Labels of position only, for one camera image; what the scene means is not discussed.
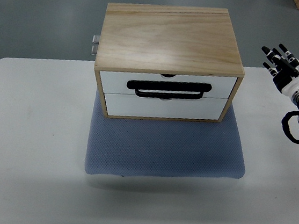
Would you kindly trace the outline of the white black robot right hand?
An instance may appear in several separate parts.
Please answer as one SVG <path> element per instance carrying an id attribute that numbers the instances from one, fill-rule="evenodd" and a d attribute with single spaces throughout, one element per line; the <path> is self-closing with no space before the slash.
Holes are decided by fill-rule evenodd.
<path id="1" fill-rule="evenodd" d="M 295 98 L 295 93 L 299 93 L 299 60 L 283 44 L 279 44 L 282 54 L 276 48 L 262 46 L 261 49 L 270 63 L 264 62 L 263 65 L 272 75 L 277 90 Z"/>

